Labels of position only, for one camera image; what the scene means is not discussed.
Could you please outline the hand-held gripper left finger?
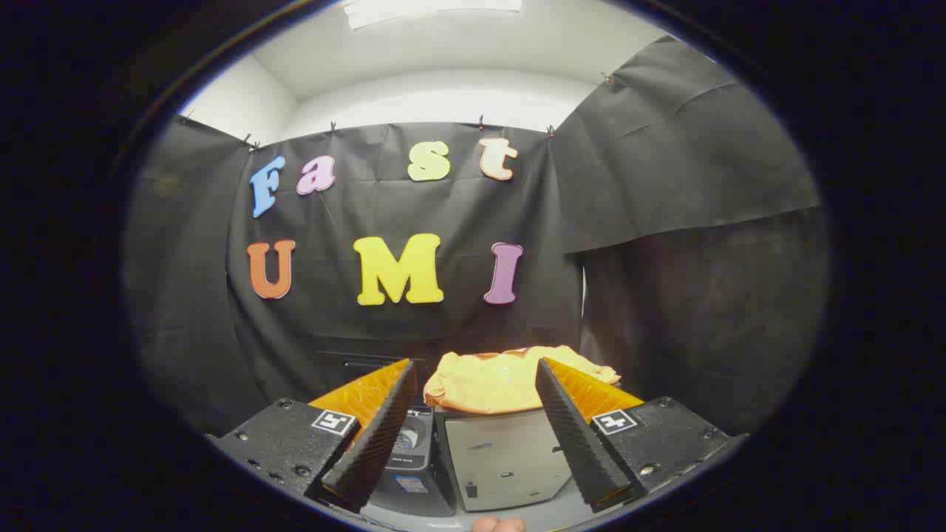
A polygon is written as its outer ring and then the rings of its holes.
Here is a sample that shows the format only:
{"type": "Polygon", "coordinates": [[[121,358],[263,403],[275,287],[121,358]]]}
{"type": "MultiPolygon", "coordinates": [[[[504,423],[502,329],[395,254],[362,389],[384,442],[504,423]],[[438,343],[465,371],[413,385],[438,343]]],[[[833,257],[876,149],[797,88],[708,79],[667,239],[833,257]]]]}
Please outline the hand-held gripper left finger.
{"type": "Polygon", "coordinates": [[[416,391],[415,362],[402,359],[315,400],[275,400],[209,440],[271,487],[357,513],[386,468],[416,391]]]}

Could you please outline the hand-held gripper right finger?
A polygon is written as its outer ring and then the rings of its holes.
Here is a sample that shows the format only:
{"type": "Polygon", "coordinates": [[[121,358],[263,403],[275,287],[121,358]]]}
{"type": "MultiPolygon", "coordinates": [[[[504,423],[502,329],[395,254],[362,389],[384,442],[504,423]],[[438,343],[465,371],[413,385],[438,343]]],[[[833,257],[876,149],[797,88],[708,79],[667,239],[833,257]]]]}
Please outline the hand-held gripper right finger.
{"type": "Polygon", "coordinates": [[[553,359],[538,361],[535,390],[582,499],[596,513],[672,491],[747,438],[675,398],[639,400],[553,359]]]}

